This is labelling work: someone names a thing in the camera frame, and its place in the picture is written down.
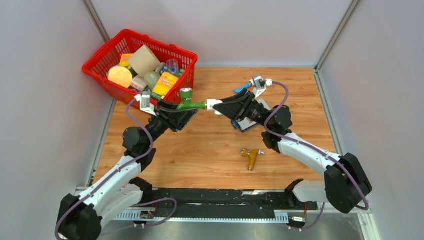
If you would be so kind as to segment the green water faucet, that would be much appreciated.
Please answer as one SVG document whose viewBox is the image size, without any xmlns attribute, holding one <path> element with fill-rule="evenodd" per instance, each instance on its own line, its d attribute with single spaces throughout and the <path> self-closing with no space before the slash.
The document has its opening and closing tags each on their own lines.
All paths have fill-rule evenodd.
<svg viewBox="0 0 424 240">
<path fill-rule="evenodd" d="M 177 110 L 187 110 L 187 109 L 200 109 L 206 110 L 207 104 L 205 101 L 202 102 L 192 102 L 193 98 L 193 89 L 190 87 L 183 87 L 180 89 L 180 97 L 182 102 L 177 106 Z"/>
</svg>

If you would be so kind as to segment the white pipe elbow fitting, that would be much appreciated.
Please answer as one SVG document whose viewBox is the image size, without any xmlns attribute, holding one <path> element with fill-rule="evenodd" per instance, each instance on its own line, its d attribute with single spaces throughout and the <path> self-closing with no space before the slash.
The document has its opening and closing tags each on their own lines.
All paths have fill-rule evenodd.
<svg viewBox="0 0 424 240">
<path fill-rule="evenodd" d="M 207 99 L 206 100 L 206 110 L 209 112 L 214 112 L 215 115 L 222 115 L 221 112 L 219 112 L 218 110 L 214 109 L 214 106 L 217 104 L 222 104 L 223 101 L 222 100 L 217 100 L 217 99 Z"/>
</svg>

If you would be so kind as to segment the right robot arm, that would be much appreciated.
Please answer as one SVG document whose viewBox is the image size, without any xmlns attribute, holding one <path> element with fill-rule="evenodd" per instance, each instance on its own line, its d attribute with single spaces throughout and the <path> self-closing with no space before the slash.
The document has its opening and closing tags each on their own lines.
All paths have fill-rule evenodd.
<svg viewBox="0 0 424 240">
<path fill-rule="evenodd" d="M 290 156 L 323 177 L 322 181 L 293 182 L 285 195 L 286 205 L 299 209 L 305 202 L 330 203 L 336 210 L 348 214 L 354 208 L 370 208 L 366 196 L 372 185 L 358 158 L 346 153 L 339 155 L 317 147 L 291 131 L 291 112 L 283 102 L 267 109 L 252 92 L 242 92 L 221 100 L 208 99 L 207 110 L 230 120 L 249 119 L 265 128 L 262 138 L 267 148 Z"/>
</svg>

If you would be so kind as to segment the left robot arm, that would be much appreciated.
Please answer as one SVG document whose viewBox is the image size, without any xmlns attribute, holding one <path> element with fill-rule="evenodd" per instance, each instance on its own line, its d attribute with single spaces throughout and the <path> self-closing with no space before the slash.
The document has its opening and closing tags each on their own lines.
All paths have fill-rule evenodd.
<svg viewBox="0 0 424 240">
<path fill-rule="evenodd" d="M 198 109 L 178 109 L 163 102 L 153 109 L 147 125 L 128 113 L 136 127 L 122 135 L 125 154 L 98 182 L 78 195 L 66 195 L 59 208 L 54 235 L 58 240 L 96 240 L 105 226 L 127 208 L 147 207 L 153 201 L 150 185 L 138 175 L 152 162 L 154 142 L 167 130 L 181 131 Z"/>
</svg>

